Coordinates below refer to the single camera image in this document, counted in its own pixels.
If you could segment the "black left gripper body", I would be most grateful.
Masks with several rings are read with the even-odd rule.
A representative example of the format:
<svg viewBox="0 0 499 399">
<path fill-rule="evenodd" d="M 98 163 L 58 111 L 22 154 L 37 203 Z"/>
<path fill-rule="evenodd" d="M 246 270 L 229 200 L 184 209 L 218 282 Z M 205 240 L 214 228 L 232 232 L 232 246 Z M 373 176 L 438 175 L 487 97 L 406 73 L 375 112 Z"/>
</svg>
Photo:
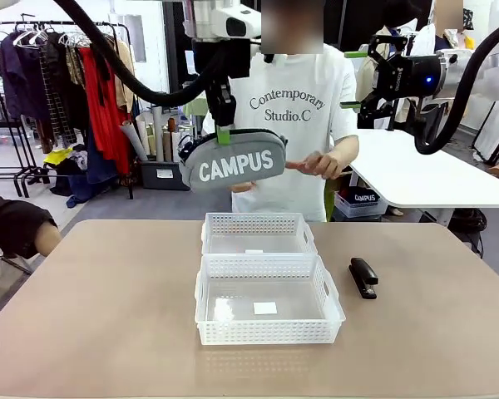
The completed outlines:
<svg viewBox="0 0 499 399">
<path fill-rule="evenodd" d="M 210 45 L 214 61 L 210 82 L 210 95 L 222 96 L 230 80 L 248 77 L 250 74 L 250 41 L 224 40 Z"/>
</svg>

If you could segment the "person's left hand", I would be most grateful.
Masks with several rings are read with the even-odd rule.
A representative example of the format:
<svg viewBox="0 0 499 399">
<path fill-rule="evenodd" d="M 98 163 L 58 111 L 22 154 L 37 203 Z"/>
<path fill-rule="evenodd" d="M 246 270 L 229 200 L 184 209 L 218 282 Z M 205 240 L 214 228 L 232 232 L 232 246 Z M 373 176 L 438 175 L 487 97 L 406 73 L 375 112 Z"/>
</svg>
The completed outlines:
<svg viewBox="0 0 499 399">
<path fill-rule="evenodd" d="M 336 180 L 349 163 L 350 160 L 334 151 L 326 154 L 315 151 L 304 160 L 287 161 L 285 168 L 305 175 L 320 176 L 323 180 Z"/>
</svg>

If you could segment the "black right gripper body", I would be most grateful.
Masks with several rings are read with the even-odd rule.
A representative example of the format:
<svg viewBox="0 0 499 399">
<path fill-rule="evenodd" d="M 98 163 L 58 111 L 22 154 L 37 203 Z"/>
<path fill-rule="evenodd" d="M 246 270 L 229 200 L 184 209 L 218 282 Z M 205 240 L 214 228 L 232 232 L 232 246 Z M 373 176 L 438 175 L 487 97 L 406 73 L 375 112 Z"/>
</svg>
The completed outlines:
<svg viewBox="0 0 499 399">
<path fill-rule="evenodd" d="M 433 96 L 440 83 L 438 56 L 394 54 L 376 68 L 376 95 L 385 100 Z"/>
</svg>

